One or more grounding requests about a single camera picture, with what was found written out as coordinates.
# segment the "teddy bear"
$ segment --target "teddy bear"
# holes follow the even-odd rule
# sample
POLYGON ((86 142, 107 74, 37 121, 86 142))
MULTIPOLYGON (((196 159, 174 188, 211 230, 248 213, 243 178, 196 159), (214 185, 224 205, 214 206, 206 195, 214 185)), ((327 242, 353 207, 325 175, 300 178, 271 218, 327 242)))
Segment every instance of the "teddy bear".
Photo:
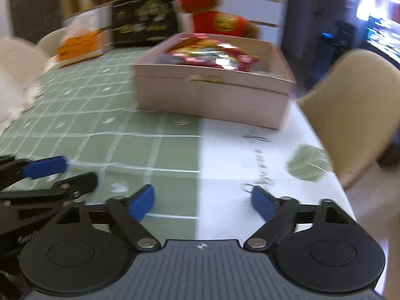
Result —
POLYGON ((217 10, 220 0, 180 0, 182 11, 192 14, 195 33, 258 39, 259 28, 241 16, 217 10))

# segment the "blue gripper pad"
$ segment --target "blue gripper pad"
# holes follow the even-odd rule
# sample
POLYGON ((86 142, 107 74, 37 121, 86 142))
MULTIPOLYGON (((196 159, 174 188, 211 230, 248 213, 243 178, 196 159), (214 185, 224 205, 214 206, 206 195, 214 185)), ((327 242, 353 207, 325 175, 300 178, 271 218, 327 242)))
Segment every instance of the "blue gripper pad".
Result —
POLYGON ((60 155, 57 157, 31 161, 22 172, 27 178, 39 179, 65 172, 67 166, 67 159, 60 155))
POLYGON ((143 186, 136 194, 129 205, 129 214, 136 220, 142 221, 145 215, 151 210, 155 202, 155 191, 151 185, 143 186))
POLYGON ((251 205, 262 216, 265 222, 268 222, 277 213, 274 202, 258 186, 254 186, 251 192, 251 205))

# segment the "beige chair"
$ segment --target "beige chair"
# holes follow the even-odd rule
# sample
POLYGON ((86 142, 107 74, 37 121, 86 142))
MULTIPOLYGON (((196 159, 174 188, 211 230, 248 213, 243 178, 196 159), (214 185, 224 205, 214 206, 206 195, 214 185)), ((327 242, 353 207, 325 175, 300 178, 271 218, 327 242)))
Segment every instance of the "beige chair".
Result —
POLYGON ((66 30, 67 27, 64 27, 47 34, 37 43, 38 47, 40 47, 49 56, 49 58, 52 58, 57 54, 57 48, 59 47, 61 39, 63 39, 66 30))
POLYGON ((297 102, 346 188, 383 152, 400 124, 400 71, 373 52, 350 51, 297 102))

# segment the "dark wall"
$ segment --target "dark wall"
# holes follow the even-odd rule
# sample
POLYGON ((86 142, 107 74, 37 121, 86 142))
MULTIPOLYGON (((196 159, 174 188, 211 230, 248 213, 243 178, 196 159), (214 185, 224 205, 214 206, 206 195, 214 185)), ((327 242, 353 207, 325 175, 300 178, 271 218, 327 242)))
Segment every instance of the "dark wall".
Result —
POLYGON ((14 35, 36 44, 61 28, 60 0, 9 0, 14 35))

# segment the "green tablecloth section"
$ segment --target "green tablecloth section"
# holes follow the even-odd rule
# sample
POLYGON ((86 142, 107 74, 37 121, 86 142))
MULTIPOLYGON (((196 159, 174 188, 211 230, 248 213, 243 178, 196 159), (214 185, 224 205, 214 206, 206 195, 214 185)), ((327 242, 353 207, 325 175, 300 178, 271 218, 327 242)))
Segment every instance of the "green tablecloth section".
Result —
POLYGON ((0 135, 1 154, 32 160, 63 155, 63 175, 24 179, 11 190, 48 188, 94 171, 89 203, 155 187, 156 203, 142 224, 160 241, 193 239, 197 219, 199 119, 137 109, 132 64, 146 48, 114 49, 104 56, 52 69, 41 77, 43 95, 0 135))

